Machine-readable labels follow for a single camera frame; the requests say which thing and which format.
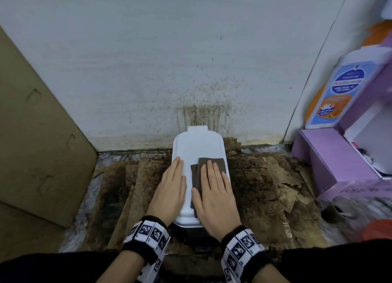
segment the person's right hand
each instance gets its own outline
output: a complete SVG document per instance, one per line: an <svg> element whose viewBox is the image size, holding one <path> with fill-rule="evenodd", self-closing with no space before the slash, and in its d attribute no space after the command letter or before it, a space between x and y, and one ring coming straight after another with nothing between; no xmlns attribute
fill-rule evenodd
<svg viewBox="0 0 392 283"><path fill-rule="evenodd" d="M208 233L222 241L233 229L241 225L236 200L230 181L211 160L201 168L202 195L192 188L192 200L197 216Z"/></svg>

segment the red object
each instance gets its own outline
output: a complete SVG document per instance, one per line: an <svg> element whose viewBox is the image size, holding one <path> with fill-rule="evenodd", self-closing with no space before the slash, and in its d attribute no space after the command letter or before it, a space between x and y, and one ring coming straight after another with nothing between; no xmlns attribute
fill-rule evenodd
<svg viewBox="0 0 392 283"><path fill-rule="evenodd" d="M370 222L362 232L362 241L389 239L392 240L392 220L379 219Z"/></svg>

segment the cabinet door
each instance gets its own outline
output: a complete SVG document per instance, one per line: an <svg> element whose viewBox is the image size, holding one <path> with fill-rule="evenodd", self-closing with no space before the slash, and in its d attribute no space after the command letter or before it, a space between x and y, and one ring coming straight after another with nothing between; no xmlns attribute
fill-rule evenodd
<svg viewBox="0 0 392 283"><path fill-rule="evenodd" d="M0 28L0 202L68 227L96 152Z"/></svg>

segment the forearm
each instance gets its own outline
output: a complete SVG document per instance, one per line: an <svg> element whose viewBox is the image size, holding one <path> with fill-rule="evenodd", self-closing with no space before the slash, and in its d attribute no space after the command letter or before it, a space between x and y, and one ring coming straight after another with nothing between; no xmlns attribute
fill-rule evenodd
<svg viewBox="0 0 392 283"><path fill-rule="evenodd" d="M144 259L139 254L122 251L96 283L135 282L143 266Z"/></svg>
<svg viewBox="0 0 392 283"><path fill-rule="evenodd" d="M288 280L273 265L269 264L254 276L252 283L288 283Z"/></svg>

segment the person's left hand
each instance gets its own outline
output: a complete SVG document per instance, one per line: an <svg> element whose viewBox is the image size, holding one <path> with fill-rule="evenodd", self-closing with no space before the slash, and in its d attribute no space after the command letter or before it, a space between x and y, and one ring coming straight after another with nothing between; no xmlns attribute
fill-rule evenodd
<svg viewBox="0 0 392 283"><path fill-rule="evenodd" d="M174 159L164 172L147 211L147 215L158 217L166 226L176 220L184 205L187 183L182 176L183 166L183 160L179 157Z"/></svg>

